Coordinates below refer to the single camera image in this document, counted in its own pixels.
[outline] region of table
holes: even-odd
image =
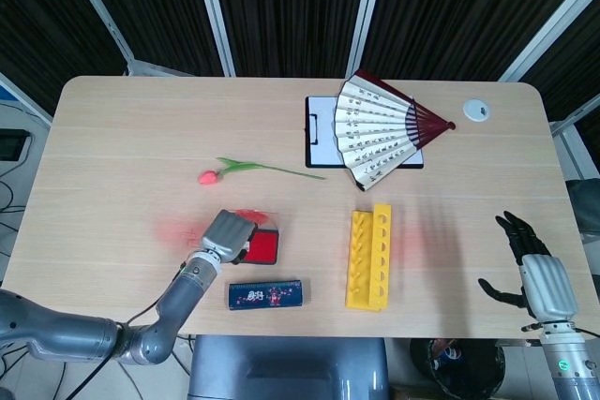
[[[530,222],[564,262],[580,308],[600,309],[539,94],[523,83],[391,81],[457,130],[367,193],[345,170],[304,167],[305,97],[340,80],[80,77],[61,96],[4,288],[73,313],[126,320],[166,288],[221,208],[277,214],[275,266],[227,265],[182,333],[523,337],[532,320],[489,299],[483,276],[520,287],[494,220]],[[491,116],[469,121],[463,102]],[[324,175],[255,170],[200,186],[216,156]],[[344,306],[351,211],[393,205],[389,307]],[[306,304],[229,311],[232,282],[302,279]],[[154,313],[146,320],[152,320]]]

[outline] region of yellow plastic block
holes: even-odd
[[[392,207],[352,212],[346,307],[380,311],[387,307]]]
[[[369,304],[373,213],[352,212],[346,307],[378,311]]]
[[[387,308],[390,276],[390,230],[392,206],[375,205],[373,209],[373,239],[371,245],[371,277],[368,304]]]

